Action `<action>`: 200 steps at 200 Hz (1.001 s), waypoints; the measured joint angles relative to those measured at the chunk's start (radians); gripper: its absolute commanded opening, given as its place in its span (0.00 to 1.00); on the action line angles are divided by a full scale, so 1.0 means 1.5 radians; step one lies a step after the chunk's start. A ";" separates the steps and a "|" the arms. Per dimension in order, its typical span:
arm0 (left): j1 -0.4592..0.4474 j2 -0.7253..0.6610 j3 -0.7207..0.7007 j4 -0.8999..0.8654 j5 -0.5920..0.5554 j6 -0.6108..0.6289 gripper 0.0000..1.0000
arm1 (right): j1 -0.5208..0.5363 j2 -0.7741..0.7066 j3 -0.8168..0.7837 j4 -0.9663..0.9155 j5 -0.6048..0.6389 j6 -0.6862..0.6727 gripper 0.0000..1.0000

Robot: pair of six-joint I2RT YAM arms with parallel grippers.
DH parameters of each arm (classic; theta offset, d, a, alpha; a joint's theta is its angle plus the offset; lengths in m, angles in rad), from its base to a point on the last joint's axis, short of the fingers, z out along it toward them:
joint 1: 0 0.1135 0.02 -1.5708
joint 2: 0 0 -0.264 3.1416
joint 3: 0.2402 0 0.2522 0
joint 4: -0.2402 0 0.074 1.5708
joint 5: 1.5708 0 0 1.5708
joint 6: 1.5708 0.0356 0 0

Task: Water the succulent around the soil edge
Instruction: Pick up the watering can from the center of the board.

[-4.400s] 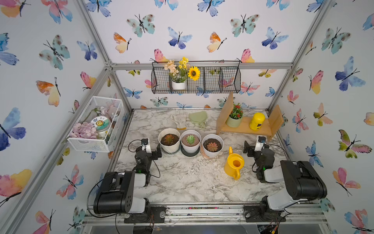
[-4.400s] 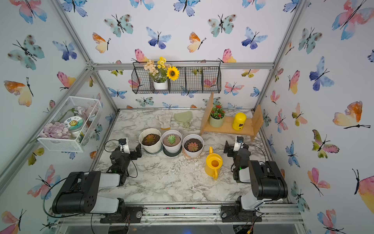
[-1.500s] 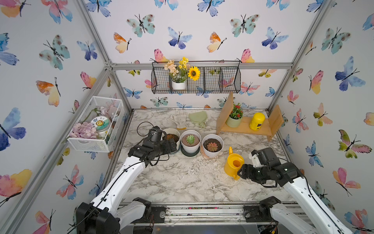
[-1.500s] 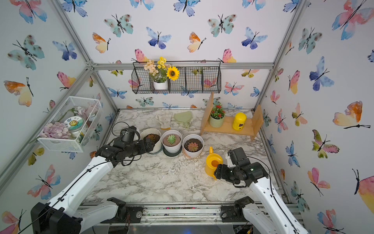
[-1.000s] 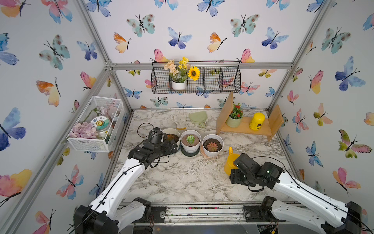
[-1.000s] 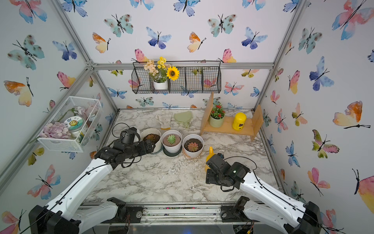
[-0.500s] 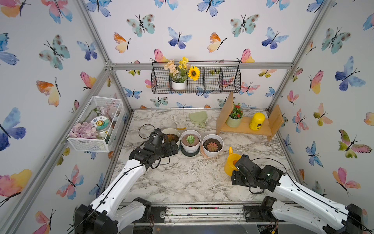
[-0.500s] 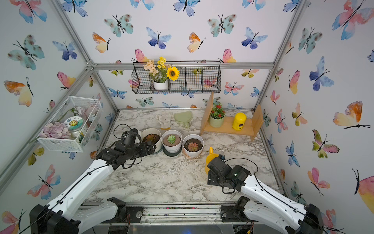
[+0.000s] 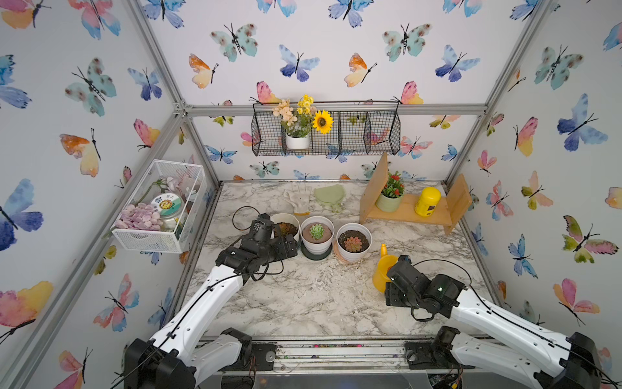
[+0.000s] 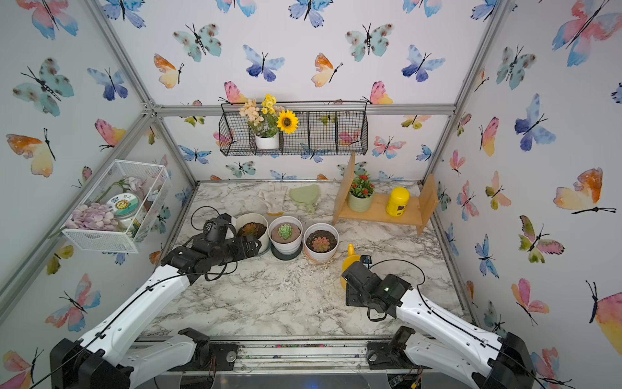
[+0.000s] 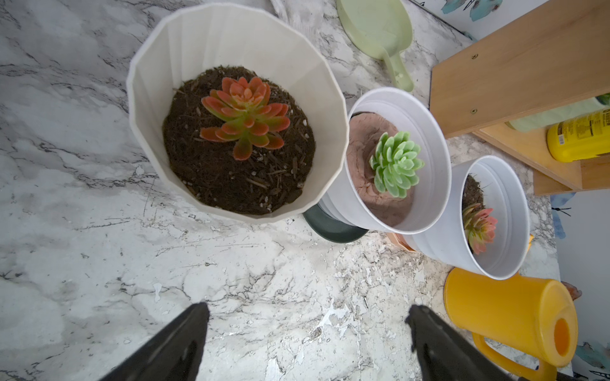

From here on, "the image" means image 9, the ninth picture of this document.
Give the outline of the yellow plastic watering can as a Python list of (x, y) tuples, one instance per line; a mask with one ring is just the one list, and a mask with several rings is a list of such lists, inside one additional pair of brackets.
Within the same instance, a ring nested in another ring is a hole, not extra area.
[(381, 257), (377, 265), (376, 272), (373, 275), (373, 284), (376, 290), (380, 293), (385, 293), (386, 284), (391, 282), (390, 277), (388, 277), (387, 272), (395, 266), (398, 262), (398, 257), (392, 254), (388, 254), (388, 249), (386, 244), (381, 245)]

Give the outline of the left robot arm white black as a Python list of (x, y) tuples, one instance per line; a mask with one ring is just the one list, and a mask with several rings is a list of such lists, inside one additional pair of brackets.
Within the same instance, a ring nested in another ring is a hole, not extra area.
[(250, 280), (271, 274), (270, 265), (297, 256), (299, 243), (260, 214), (246, 234), (218, 254), (199, 291), (149, 340), (134, 340), (124, 355), (124, 371), (113, 387), (196, 388), (227, 370), (255, 376), (272, 346), (254, 346), (251, 336), (228, 328), (201, 345), (204, 333), (226, 303)]

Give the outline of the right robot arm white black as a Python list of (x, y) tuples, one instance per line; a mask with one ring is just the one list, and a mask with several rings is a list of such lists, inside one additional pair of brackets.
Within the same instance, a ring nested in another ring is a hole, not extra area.
[(447, 368), (462, 374), (479, 368), (530, 388), (616, 388), (602, 368), (591, 338), (547, 330), (482, 298), (453, 277), (428, 278), (407, 255), (387, 271), (387, 306), (427, 312), (424, 322), (438, 316), (473, 327), (486, 336), (480, 340), (456, 327), (443, 326), (422, 350), (408, 347), (413, 369)]

